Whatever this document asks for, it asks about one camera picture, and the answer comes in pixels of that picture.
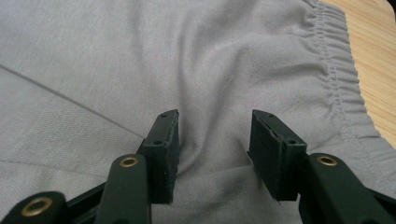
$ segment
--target wooden table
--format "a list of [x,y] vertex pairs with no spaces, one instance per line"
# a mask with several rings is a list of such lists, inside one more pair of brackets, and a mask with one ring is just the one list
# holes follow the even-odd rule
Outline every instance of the wooden table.
[[396,148],[396,24],[386,0],[323,0],[346,13],[361,95],[375,128]]

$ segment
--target gray cloth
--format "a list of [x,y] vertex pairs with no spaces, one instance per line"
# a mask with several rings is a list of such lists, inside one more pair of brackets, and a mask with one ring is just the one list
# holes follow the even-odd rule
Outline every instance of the gray cloth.
[[300,223],[247,156],[252,109],[396,197],[396,153],[366,114],[343,12],[316,0],[0,2],[0,217],[106,181],[180,112],[175,199],[153,223]]

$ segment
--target black plastic part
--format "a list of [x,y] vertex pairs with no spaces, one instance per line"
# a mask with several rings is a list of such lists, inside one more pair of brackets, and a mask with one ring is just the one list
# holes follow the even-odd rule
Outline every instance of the black plastic part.
[[70,223],[93,223],[105,183],[88,190],[67,202],[67,216]]
[[306,142],[275,115],[253,110],[249,157],[272,197],[295,201],[298,167],[306,157]]
[[67,223],[64,195],[47,191],[32,195],[16,204],[2,224],[59,224]]
[[[336,164],[325,164],[320,157]],[[390,215],[340,159],[323,153],[309,156],[301,176],[303,223],[390,224]]]
[[94,223],[150,222],[146,159],[137,154],[121,156],[111,165]]
[[180,153],[177,110],[158,116],[137,153],[148,160],[151,202],[171,203]]

